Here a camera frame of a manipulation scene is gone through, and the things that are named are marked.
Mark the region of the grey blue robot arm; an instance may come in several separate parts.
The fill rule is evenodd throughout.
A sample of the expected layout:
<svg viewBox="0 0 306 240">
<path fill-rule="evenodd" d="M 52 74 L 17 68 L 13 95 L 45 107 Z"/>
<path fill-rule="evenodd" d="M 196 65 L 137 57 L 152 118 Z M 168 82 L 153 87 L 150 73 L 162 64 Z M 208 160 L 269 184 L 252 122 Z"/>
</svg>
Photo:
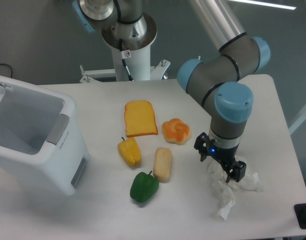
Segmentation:
<svg viewBox="0 0 306 240">
<path fill-rule="evenodd" d="M 194 58 L 178 70 L 177 81 L 211 117 L 208 133 L 195 140 L 201 160 L 212 157 L 228 181 L 239 182 L 247 165 L 236 160 L 254 96 L 240 80 L 265 66 L 271 57 L 265 40 L 249 37 L 230 7 L 222 0 L 190 2 L 219 52 L 204 63 Z M 101 30 L 112 50 L 117 81 L 152 78 L 151 64 L 135 54 L 149 48 L 157 36 L 155 21 L 143 12 L 140 0 L 75 0 L 73 7 L 88 31 Z"/>
</svg>

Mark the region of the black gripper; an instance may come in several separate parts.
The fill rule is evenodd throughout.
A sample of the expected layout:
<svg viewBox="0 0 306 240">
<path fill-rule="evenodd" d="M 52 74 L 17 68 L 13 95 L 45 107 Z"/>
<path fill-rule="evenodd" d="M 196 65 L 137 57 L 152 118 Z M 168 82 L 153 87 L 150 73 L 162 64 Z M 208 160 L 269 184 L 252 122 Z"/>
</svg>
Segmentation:
<svg viewBox="0 0 306 240">
<path fill-rule="evenodd" d="M 215 145 L 214 139 L 210 140 L 209 136 L 202 132 L 195 140 L 194 148 L 200 154 L 200 161 L 203 162 L 208 156 L 216 160 L 226 172 L 225 182 L 228 184 L 230 180 L 239 182 L 246 173 L 246 163 L 236 161 L 235 155 L 239 145 L 232 148 L 221 148 Z"/>
</svg>

